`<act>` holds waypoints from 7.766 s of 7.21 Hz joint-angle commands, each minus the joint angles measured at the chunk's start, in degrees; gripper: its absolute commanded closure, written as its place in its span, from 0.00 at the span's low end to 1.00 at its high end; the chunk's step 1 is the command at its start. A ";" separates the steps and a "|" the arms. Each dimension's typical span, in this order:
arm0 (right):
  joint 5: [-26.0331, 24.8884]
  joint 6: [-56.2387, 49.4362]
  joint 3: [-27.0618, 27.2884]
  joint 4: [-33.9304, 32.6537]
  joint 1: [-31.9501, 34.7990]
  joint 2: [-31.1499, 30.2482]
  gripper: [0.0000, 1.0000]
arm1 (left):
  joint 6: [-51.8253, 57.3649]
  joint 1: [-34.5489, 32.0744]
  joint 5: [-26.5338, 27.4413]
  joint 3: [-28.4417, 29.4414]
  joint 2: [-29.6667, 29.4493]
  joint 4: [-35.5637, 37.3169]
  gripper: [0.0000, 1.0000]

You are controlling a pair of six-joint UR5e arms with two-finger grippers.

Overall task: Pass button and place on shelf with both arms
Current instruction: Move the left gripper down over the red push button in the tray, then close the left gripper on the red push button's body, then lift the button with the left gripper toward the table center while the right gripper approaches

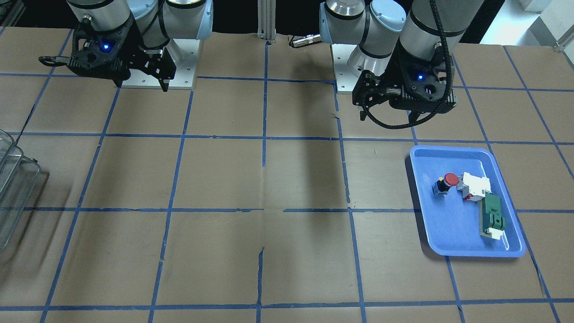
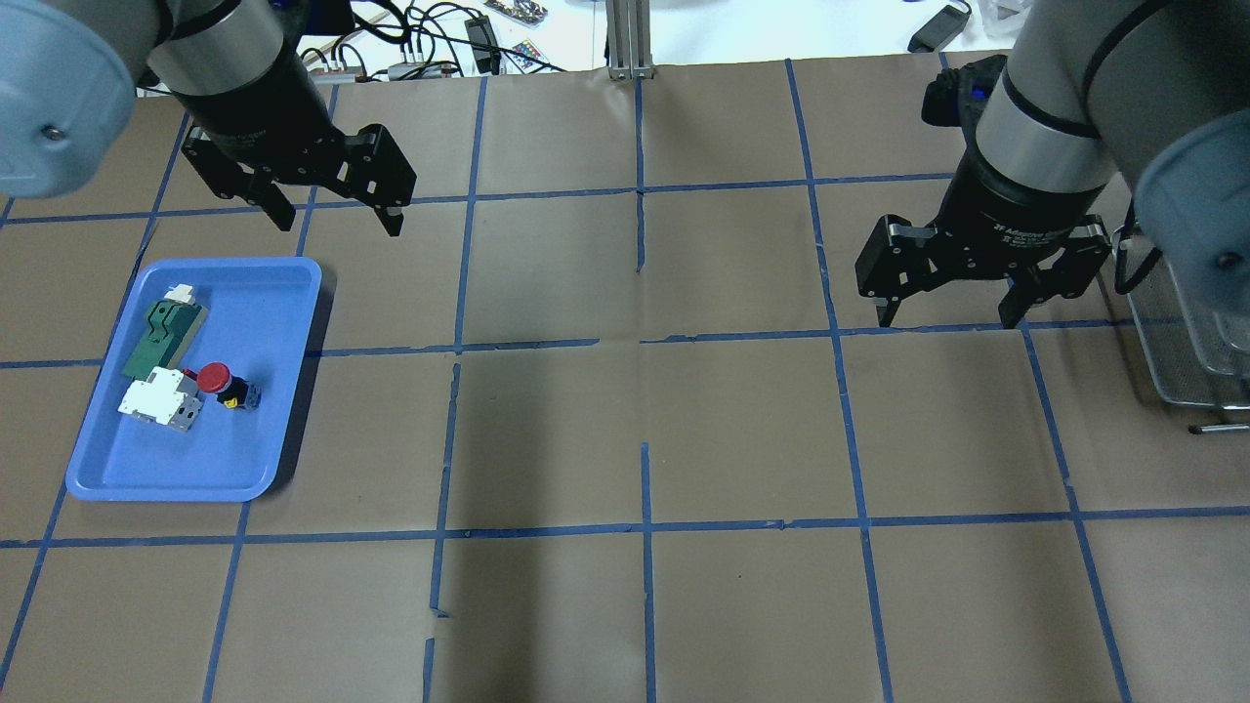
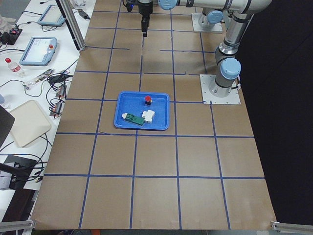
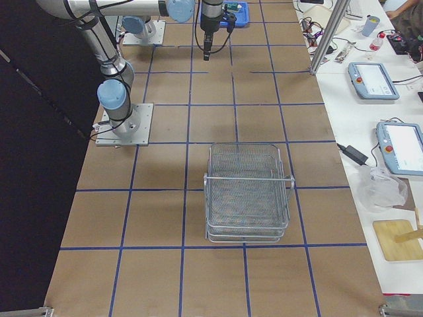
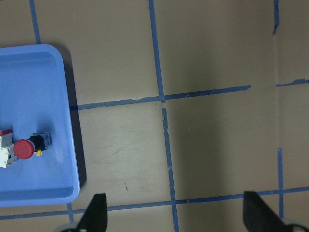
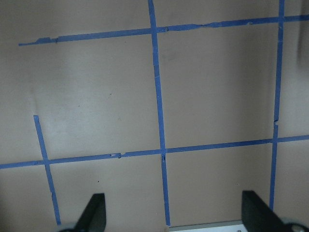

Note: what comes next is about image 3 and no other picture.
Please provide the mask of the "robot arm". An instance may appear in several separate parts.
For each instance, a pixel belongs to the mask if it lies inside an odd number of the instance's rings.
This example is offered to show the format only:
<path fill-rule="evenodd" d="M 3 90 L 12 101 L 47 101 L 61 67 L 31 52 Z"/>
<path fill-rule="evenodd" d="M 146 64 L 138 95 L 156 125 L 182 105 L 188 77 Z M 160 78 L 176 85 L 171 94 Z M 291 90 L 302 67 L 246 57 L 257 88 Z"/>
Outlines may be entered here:
<path fill-rule="evenodd" d="M 204 25 L 215 25 L 220 23 L 224 17 L 222 10 L 216 10 L 213 8 L 203 8 L 202 14 L 204 16 Z"/>
<path fill-rule="evenodd" d="M 164 10 L 171 10 L 175 6 L 211 8 L 215 10 L 233 10 L 224 41 L 215 51 L 217 65 L 221 61 L 234 57 L 238 51 L 240 41 L 255 13 L 261 12 L 271 4 L 270 0 L 159 0 L 158 5 Z"/>

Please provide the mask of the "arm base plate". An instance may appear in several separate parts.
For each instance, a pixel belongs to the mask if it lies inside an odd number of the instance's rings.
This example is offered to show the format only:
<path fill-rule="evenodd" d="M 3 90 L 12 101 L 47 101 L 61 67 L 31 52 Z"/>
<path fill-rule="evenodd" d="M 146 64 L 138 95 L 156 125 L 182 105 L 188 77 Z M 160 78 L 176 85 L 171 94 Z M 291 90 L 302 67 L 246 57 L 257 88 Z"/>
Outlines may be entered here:
<path fill-rule="evenodd" d="M 240 105 L 236 82 L 228 88 L 222 88 L 216 84 L 215 77 L 213 74 L 200 75 L 203 104 Z"/>
<path fill-rule="evenodd" d="M 194 32 L 207 32 L 207 33 L 222 33 L 223 28 L 220 22 L 212 24 L 208 21 L 207 16 L 203 13 L 191 14 L 193 31 Z"/>

